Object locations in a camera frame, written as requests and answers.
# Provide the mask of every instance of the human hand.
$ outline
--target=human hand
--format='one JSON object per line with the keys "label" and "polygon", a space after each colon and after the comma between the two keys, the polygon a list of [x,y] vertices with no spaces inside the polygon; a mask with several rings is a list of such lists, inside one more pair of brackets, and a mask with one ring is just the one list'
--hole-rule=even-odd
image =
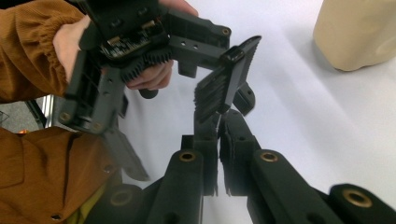
{"label": "human hand", "polygon": [[[166,7],[175,8],[180,11],[198,16],[197,10],[188,4],[185,0],[160,0],[160,3]],[[90,24],[90,18],[85,16],[82,20],[64,24],[56,33],[53,39],[53,46],[66,72],[66,81],[70,82],[74,64],[79,51],[78,43],[84,30]],[[126,85],[131,90],[158,90],[169,84],[172,75],[172,66],[174,62],[153,65],[142,72],[142,74]]]}

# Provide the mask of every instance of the black gear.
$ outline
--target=black gear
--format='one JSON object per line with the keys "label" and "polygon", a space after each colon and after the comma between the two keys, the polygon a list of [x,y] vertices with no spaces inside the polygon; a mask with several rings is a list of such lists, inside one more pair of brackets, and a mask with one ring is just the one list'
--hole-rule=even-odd
{"label": "black gear", "polygon": [[133,60],[128,66],[124,67],[122,70],[122,80],[126,83],[129,82],[138,76],[143,72],[145,69],[145,62],[143,58],[139,58],[136,60]]}
{"label": "black gear", "polygon": [[166,63],[172,59],[172,50],[169,47],[153,49],[145,54],[147,64]]}

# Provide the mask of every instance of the white table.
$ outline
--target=white table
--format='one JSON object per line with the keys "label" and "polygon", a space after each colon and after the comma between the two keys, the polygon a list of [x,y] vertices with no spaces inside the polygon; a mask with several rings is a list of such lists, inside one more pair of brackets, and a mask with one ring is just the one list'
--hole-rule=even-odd
{"label": "white table", "polygon": [[[321,1],[190,3],[233,30],[232,46],[262,36],[247,78],[257,102],[246,121],[263,148],[282,153],[316,189],[351,183],[396,208],[395,59],[350,73],[333,69],[312,36]],[[163,176],[181,135],[192,134],[193,89],[209,72],[191,79],[174,71],[152,100],[127,91],[120,123],[152,181]],[[219,167],[219,197],[205,197],[203,223],[251,223],[246,198],[227,196],[222,180]]]}

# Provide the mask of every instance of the brass insert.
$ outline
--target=brass insert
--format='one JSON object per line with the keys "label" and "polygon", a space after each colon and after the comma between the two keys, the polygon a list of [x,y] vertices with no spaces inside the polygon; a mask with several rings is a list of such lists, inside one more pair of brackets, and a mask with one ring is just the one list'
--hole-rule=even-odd
{"label": "brass insert", "polygon": [[373,206],[371,199],[356,189],[344,189],[343,196],[349,203],[358,207],[368,208]]}

